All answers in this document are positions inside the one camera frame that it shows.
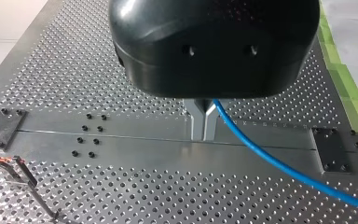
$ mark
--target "blue pneumatic hose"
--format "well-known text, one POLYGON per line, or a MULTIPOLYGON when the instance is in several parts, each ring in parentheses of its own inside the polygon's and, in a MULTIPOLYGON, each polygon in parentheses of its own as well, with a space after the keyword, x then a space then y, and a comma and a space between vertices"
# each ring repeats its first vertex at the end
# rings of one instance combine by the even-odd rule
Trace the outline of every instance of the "blue pneumatic hose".
POLYGON ((306 185, 313 186, 315 189, 328 194, 332 197, 340 199, 344 203, 348 203, 350 205, 358 207, 358 199, 354 198, 346 193, 343 193, 339 190, 332 189, 327 185, 316 181, 306 175, 301 174, 299 171, 293 169, 292 167, 284 164, 282 161, 274 158, 273 156, 269 155, 265 150, 261 147, 256 145, 252 140, 250 140, 238 127, 235 123, 231 120, 231 118, 226 113, 225 109, 222 107, 220 102, 216 99, 213 99, 213 103, 216 105, 217 110, 219 111, 220 116, 226 122, 228 128, 234 132, 234 134, 248 147, 250 148, 255 154, 259 157, 264 159, 265 161, 269 162, 270 164, 274 165, 281 171, 285 172, 287 175, 292 176, 293 178, 303 182, 306 185))

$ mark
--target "perforated metal plate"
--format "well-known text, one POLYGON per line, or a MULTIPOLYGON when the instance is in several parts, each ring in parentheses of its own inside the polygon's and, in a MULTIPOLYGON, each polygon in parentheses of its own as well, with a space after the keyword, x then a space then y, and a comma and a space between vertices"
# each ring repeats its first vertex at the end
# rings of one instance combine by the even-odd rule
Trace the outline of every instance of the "perforated metal plate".
MULTIPOLYGON (((358 209, 298 183, 245 147, 101 137, 99 146, 79 145, 74 158, 72 138, 19 133, 10 152, 24 155, 39 193, 64 223, 358 223, 358 209)), ((266 150, 358 197, 358 153, 348 153, 352 175, 321 175, 314 150, 266 150)), ((47 222, 33 198, 10 189, 3 176, 0 223, 47 222)))
MULTIPOLYGON (((106 10, 107 0, 49 0, 0 66, 0 108, 30 111, 7 153, 29 162, 40 194, 61 211, 60 221, 358 223, 358 209, 231 145, 238 140, 222 120, 216 139, 225 144, 190 142, 180 100, 139 92, 124 77, 106 10), (97 126, 103 126, 102 133, 97 126), (90 151, 94 159, 87 156, 90 151)), ((267 151, 273 156, 358 197, 358 152, 348 153, 352 175, 321 175, 306 131, 263 127, 267 122, 349 129, 317 43, 312 50, 288 91, 275 98, 233 100, 229 112, 239 124, 251 124, 241 128, 271 147, 267 151)), ((26 192, 11 190, 0 173, 0 223, 48 220, 26 192)))
MULTIPOLYGON (((177 119, 180 100, 135 89, 118 64, 107 19, 107 0, 67 0, 16 72, 0 106, 60 113, 104 113, 177 119)), ((234 119, 340 127, 342 106, 315 43, 300 78, 283 93, 258 100, 234 100, 234 119)))

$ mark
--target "screw hole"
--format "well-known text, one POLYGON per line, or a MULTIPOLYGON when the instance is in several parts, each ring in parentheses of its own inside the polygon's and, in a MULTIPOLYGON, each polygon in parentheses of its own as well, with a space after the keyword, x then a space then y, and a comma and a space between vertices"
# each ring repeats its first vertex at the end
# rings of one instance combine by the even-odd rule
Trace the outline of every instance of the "screw hole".
POLYGON ((245 48, 243 48, 243 54, 246 56, 254 57, 257 55, 258 52, 258 46, 255 45, 247 45, 245 48))
POLYGON ((196 49, 191 45, 182 46, 182 52, 189 57, 193 57, 196 54, 196 49))

